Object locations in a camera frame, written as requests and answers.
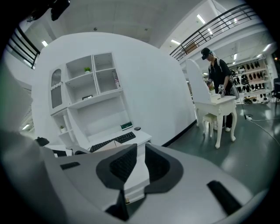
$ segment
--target gray floor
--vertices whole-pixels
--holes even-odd
[[[246,114],[254,120],[280,118],[280,104],[244,105]],[[280,147],[257,125],[246,121],[241,105],[237,105],[237,125],[234,132],[236,141],[230,139],[230,133],[222,132],[220,148],[215,148],[217,132],[212,139],[208,130],[203,135],[202,125],[194,125],[169,148],[205,158],[219,166],[247,186],[253,194],[268,188],[278,169]],[[256,122],[280,142],[280,120]]]

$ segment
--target cable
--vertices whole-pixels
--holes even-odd
[[[278,143],[278,145],[280,146],[280,143],[277,141],[277,139],[275,137],[273,137],[267,130],[265,130],[263,127],[261,127],[260,125],[258,125],[257,123],[255,123],[253,121],[250,121],[250,120],[248,120],[248,121],[254,123],[255,125],[259,126],[262,130],[264,130],[266,133],[268,133],[270,135],[270,137],[272,137]]]
[[[266,119],[266,120],[251,120],[251,121],[272,121],[272,120],[279,120],[280,118],[273,118],[273,119]]]

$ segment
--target white chair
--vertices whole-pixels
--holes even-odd
[[[212,138],[213,136],[213,132],[214,132],[214,122],[217,121],[217,116],[213,115],[213,114],[206,114],[205,116],[203,116],[202,118],[202,124],[203,124],[203,133],[205,133],[206,131],[206,122],[209,122],[210,124],[210,138]]]

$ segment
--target shoe display rack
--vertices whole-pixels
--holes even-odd
[[[229,66],[234,70],[234,85],[240,98],[237,104],[267,102],[271,96],[272,85],[265,59],[252,59]]]

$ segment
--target white wall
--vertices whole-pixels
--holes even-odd
[[[35,73],[33,69],[24,65],[7,50],[4,50],[1,62],[6,64],[11,74],[18,80],[23,88],[31,90]]]
[[[195,120],[193,103],[179,63],[142,41],[109,33],[62,36],[45,47],[35,70],[32,116],[36,135],[57,140],[49,115],[49,71],[60,64],[113,52],[116,69],[134,126],[162,145]]]
[[[35,140],[37,138],[36,134],[35,134],[35,130],[29,132],[29,131],[20,131],[20,134],[25,136],[25,137],[28,137],[28,138],[31,138],[33,140]]]

